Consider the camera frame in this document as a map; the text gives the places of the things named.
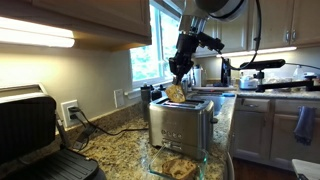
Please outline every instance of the under-cabinet light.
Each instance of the under-cabinet light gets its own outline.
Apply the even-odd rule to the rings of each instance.
[[[72,47],[75,41],[67,29],[0,17],[0,42]]]
[[[284,47],[284,48],[273,48],[273,49],[262,49],[258,50],[258,54],[268,54],[268,53],[276,53],[276,52],[286,52],[296,50],[297,47]],[[243,51],[243,52],[234,52],[234,53],[226,53],[222,54],[223,57],[235,57],[235,56],[247,56],[254,54],[254,51]]]

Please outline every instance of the toast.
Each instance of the toast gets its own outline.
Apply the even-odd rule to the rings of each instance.
[[[166,94],[172,102],[180,103],[186,101],[181,85],[171,85],[166,89]]]
[[[162,173],[178,180],[193,180],[197,165],[185,159],[173,159],[162,164]]]

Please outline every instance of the wall outlet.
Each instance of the wall outlet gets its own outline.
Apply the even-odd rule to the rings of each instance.
[[[122,89],[114,90],[114,102],[115,102],[116,108],[124,105]]]
[[[79,107],[78,101],[72,100],[72,101],[61,103],[64,127],[72,127],[80,123],[77,119],[70,119],[70,115],[73,114],[73,113],[70,113],[68,110],[68,108],[70,107]]]

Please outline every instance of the towel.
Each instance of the towel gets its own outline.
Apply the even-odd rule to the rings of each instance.
[[[313,126],[315,123],[316,108],[301,106],[299,119],[294,130],[294,136],[297,142],[309,146],[313,136]]]

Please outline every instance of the beige wall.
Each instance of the beige wall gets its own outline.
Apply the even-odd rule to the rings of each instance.
[[[61,102],[77,99],[88,118],[114,111],[113,91],[131,89],[129,51],[116,53],[0,44],[0,83],[41,82]],[[129,100],[125,105],[137,102]]]
[[[252,56],[243,57],[231,57],[231,64],[235,67],[239,67],[243,62],[250,61]],[[314,48],[304,48],[297,49],[295,51],[284,52],[284,53],[274,53],[274,54],[264,54],[258,55],[256,60],[272,60],[272,59],[284,59],[286,62],[290,63],[301,63],[306,65],[312,65],[320,67],[320,47]],[[221,58],[207,57],[195,59],[196,63],[201,64],[204,69],[207,70],[207,77],[209,79],[220,78],[220,68],[221,68]],[[266,78],[268,77],[291,77],[296,66],[284,65],[277,69],[266,69],[264,70]],[[316,72],[320,74],[319,70],[303,67],[305,72]],[[239,77],[239,71],[231,72],[233,77]]]

